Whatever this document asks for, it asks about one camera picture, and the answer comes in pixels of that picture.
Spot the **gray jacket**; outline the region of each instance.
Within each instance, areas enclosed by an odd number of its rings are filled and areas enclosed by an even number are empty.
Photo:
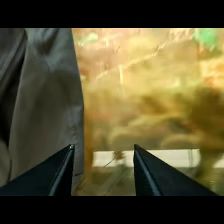
[[[75,144],[84,169],[83,96],[71,29],[0,28],[0,186]]]

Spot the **blurry background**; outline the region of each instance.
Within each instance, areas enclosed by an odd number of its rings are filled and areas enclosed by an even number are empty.
[[[224,29],[73,28],[85,102],[78,195],[135,195],[139,144],[224,195]]]

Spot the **white strip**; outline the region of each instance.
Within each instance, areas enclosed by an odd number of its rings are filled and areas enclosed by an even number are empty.
[[[199,162],[199,153],[198,149],[192,150],[148,150],[148,152],[152,153],[156,157],[160,158],[164,162],[176,168],[190,168],[196,167]],[[125,165],[127,167],[133,167],[133,155],[134,151],[123,151]],[[113,152],[95,152],[94,153],[94,163],[93,167],[104,167],[106,164],[113,160]],[[117,166],[116,161],[112,161],[107,167],[115,167]],[[215,168],[224,168],[224,160],[220,160]]]

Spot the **gray cloth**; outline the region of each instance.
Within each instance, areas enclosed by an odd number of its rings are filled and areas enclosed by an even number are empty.
[[[71,29],[0,29],[0,186],[75,144],[84,171],[83,96]]]

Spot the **gray fabric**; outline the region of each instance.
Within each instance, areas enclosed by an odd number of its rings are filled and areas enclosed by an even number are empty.
[[[1,28],[0,66],[0,185],[75,144],[74,189],[84,137],[71,29]]]

